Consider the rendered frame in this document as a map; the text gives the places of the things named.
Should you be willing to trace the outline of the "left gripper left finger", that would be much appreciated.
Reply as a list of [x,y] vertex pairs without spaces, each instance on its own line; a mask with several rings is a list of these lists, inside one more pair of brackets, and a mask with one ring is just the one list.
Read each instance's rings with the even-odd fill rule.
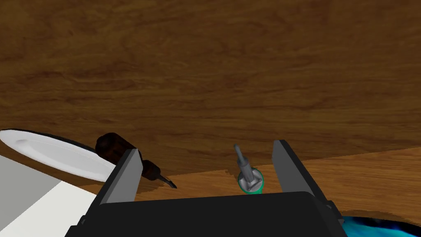
[[127,150],[93,201],[94,205],[133,202],[143,171],[138,149]]

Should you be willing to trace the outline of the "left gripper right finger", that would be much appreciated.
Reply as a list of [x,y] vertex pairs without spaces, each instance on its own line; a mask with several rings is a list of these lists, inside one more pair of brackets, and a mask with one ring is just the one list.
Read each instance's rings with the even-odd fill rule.
[[283,192],[308,192],[322,202],[327,201],[318,184],[286,140],[274,141],[272,163]]

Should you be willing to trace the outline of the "dark brown bottle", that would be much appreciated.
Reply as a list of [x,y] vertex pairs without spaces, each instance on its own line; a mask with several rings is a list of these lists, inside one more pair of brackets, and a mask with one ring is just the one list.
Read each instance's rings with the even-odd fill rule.
[[[135,148],[134,145],[126,141],[120,135],[110,132],[100,136],[96,140],[95,152],[102,159],[117,165],[126,150]],[[150,160],[144,160],[143,158],[141,158],[141,161],[143,163],[142,177],[150,181],[158,179],[168,184],[171,188],[177,188],[172,181],[161,175],[161,169],[156,164]]]

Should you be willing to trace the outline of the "green bottle with grey spout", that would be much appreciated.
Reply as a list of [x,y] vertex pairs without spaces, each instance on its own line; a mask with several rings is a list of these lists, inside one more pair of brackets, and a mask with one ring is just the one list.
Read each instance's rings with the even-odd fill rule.
[[247,195],[262,194],[264,187],[262,173],[250,165],[249,160],[242,154],[237,144],[234,144],[234,149],[238,157],[236,163],[240,169],[240,174],[237,178],[239,187]]

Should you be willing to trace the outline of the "white plate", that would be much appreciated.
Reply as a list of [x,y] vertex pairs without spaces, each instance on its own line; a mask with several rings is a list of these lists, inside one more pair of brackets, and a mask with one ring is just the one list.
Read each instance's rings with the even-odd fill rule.
[[115,168],[94,149],[63,137],[6,129],[0,130],[0,140],[37,162],[91,180],[105,182]]

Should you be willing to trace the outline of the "blue bowl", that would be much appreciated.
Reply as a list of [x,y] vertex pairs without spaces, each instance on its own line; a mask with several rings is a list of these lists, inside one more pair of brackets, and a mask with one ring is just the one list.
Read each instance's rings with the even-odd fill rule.
[[344,216],[348,237],[421,237],[421,227],[401,221]]

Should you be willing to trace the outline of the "brown wooden table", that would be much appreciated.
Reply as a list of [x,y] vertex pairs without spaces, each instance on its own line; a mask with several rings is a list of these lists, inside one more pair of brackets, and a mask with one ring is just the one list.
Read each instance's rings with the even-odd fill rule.
[[421,0],[0,0],[0,129],[116,132],[178,186],[238,192],[285,139],[346,214],[421,224]]

